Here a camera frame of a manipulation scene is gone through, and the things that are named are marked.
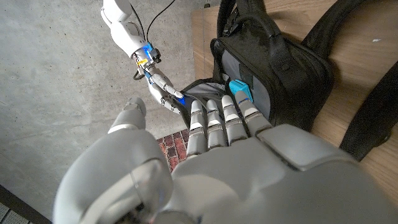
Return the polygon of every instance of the wire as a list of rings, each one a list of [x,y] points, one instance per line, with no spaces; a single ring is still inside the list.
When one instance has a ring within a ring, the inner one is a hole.
[[[134,9],[134,7],[132,6],[132,4],[130,4],[130,6],[131,6],[131,9],[132,9],[132,11],[133,11],[134,15],[136,15],[136,17],[137,17],[137,20],[138,20],[139,26],[141,27],[141,30],[142,30],[142,34],[144,35],[144,40],[146,41],[146,39],[145,39],[144,27],[142,26],[141,20],[139,19],[139,16],[138,16],[138,14],[137,14],[136,10]]]
[[[154,17],[154,19],[152,20],[152,22],[150,22],[149,27],[148,27],[148,30],[147,30],[147,41],[149,41],[149,39],[148,39],[148,32],[149,32],[149,29],[150,29],[152,23],[154,23],[155,19],[156,19],[158,16],[160,16],[164,11],[166,11],[166,9],[168,9],[174,2],[175,2],[175,0],[173,0],[165,9],[163,9],[158,15],[156,15],[156,16]]]
[[[142,78],[145,77],[145,75],[140,75],[140,76],[138,76],[138,77],[137,77],[137,75],[138,75],[138,71],[137,71],[136,74],[132,77],[132,79],[133,79],[133,80],[140,80],[140,79],[142,79]]]

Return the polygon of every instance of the backpack strap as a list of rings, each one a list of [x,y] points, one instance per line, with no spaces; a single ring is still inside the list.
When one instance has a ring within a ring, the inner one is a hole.
[[[302,45],[313,50],[322,58],[327,58],[341,23],[353,9],[356,9],[364,1],[337,0],[311,29],[302,41]]]
[[[355,114],[340,144],[362,160],[373,147],[386,142],[398,122],[398,62],[384,75]]]
[[[263,0],[236,0],[236,5],[241,14],[253,12],[265,13],[266,7]]]
[[[217,17],[217,38],[223,36],[224,28],[235,6],[236,0],[221,0]]]

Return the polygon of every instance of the gray concrete surface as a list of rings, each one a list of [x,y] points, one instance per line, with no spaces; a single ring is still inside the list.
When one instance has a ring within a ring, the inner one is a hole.
[[[169,2],[131,1],[144,27]],[[206,2],[220,0],[177,0],[151,27],[159,68],[177,89],[194,80],[190,13]],[[155,103],[144,80],[132,79],[136,67],[112,41],[101,6],[102,0],[0,1],[0,184],[49,219],[64,173],[107,132],[128,98],[145,101],[155,137],[185,128]]]

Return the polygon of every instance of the black backpack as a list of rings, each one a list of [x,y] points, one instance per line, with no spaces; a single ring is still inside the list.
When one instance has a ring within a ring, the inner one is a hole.
[[[238,79],[248,84],[253,103],[272,125],[291,124],[311,131],[333,87],[328,56],[334,37],[349,12],[363,1],[338,0],[297,43],[281,34],[262,0],[222,0],[217,38],[210,45],[215,59],[213,78],[197,80],[182,90],[185,104],[179,108],[187,126],[193,100],[200,100],[204,107],[208,100],[215,100],[221,110],[222,96],[232,95],[229,82]],[[396,64],[375,87],[377,93],[369,95],[373,98],[364,102],[341,143],[357,160],[383,143],[398,122],[397,69]],[[366,122],[369,113],[376,115],[377,107],[386,112]]]

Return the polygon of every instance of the robotic hand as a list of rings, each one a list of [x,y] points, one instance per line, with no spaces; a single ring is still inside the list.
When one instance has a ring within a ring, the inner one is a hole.
[[[104,0],[101,8],[101,16],[111,29],[114,42],[135,60],[140,76],[146,77],[152,96],[167,109],[180,114],[171,99],[172,96],[182,99],[183,95],[155,67],[155,64],[160,62],[160,52],[145,41],[138,26],[133,22],[126,22],[131,14],[132,6],[128,0]]]
[[[65,174],[54,224],[398,223],[347,153],[293,126],[272,127],[244,92],[235,98],[224,96],[222,110],[192,103],[188,157],[172,174],[143,130],[143,101],[131,99]]]

